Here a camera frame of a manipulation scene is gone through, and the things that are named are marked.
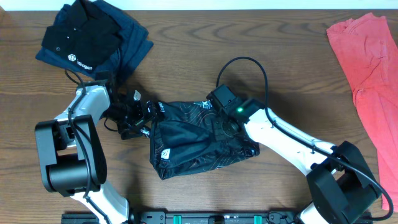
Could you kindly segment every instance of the wooden table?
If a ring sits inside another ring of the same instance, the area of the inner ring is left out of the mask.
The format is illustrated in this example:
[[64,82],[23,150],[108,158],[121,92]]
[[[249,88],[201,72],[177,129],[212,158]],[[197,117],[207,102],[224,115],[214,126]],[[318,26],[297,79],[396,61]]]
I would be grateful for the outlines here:
[[[265,66],[271,108],[299,129],[326,141],[357,145],[378,179],[376,149],[351,99],[325,29],[368,11],[131,11],[155,43],[129,89],[164,101],[203,100],[230,59],[247,55]],[[388,18],[398,42],[397,11]],[[63,70],[36,60],[56,12],[0,12],[0,223],[59,223],[87,211],[48,193],[40,178],[34,126],[54,118],[75,97]],[[236,62],[222,82],[262,99],[264,81],[251,62]],[[149,163],[149,140],[120,140],[97,127],[108,180],[134,208],[170,211],[301,209],[311,201],[305,177],[266,148],[260,156],[202,174],[160,180]],[[374,216],[385,214],[378,200]],[[385,223],[397,223],[398,214]]]

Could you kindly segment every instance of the teal clamp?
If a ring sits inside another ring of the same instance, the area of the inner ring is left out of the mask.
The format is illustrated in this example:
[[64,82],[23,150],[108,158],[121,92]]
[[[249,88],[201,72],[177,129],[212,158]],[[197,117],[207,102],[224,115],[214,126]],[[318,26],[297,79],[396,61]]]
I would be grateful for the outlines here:
[[262,224],[262,216],[255,215],[254,216],[254,224]]
[[181,215],[174,215],[173,224],[181,224],[181,223],[182,223]]

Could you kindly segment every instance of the white wall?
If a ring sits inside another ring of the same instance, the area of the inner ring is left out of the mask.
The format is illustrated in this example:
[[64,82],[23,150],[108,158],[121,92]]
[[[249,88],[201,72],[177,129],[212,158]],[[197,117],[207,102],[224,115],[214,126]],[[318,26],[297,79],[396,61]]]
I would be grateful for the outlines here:
[[[74,0],[0,0],[6,11],[59,10]],[[398,0],[107,0],[124,10],[398,9]]]

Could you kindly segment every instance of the dark blue cloth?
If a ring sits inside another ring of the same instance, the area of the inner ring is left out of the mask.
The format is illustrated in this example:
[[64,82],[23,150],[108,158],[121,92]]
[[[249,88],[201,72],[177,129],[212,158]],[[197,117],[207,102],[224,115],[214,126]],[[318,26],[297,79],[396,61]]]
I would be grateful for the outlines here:
[[[125,14],[122,10],[104,2],[97,0],[93,2],[103,12],[107,13],[121,27],[118,36],[121,38],[119,49],[113,53],[103,64],[98,65],[91,73],[77,67],[68,60],[62,59],[54,52],[41,48],[36,55],[37,60],[60,67],[69,68],[80,72],[91,78],[96,78],[96,74],[102,72],[111,72],[116,74],[119,84],[124,83],[134,72],[140,62],[152,48],[153,42],[147,40],[148,31],[142,27],[136,20]],[[65,4],[55,17],[54,25],[62,23],[67,16],[70,5]]]

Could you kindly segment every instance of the pink towel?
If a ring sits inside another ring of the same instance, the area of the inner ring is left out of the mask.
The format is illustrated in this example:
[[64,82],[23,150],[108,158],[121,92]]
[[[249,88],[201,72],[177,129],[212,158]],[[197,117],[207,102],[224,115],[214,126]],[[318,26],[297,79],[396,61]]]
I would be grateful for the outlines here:
[[[380,183],[398,210],[398,49],[386,17],[372,13],[326,30],[354,105],[377,148]],[[388,210],[383,197],[382,208]]]

